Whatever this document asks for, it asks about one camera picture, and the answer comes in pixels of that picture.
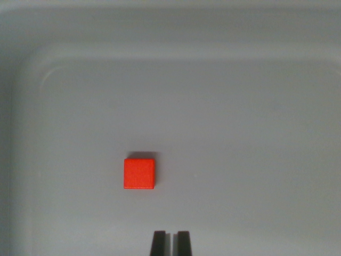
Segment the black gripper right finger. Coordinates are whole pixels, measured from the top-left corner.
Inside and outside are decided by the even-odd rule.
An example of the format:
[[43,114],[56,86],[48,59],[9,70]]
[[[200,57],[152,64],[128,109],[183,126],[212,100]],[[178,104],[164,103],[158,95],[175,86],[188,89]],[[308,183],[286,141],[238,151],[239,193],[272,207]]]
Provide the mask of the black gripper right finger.
[[173,235],[173,256],[192,256],[189,231],[178,231]]

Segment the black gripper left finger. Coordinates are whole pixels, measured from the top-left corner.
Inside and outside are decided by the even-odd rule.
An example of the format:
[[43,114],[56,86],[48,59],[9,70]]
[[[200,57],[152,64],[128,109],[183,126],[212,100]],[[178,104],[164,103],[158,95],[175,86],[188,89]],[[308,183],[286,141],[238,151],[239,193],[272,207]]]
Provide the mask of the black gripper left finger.
[[150,256],[170,256],[171,235],[164,230],[157,230],[153,234]]

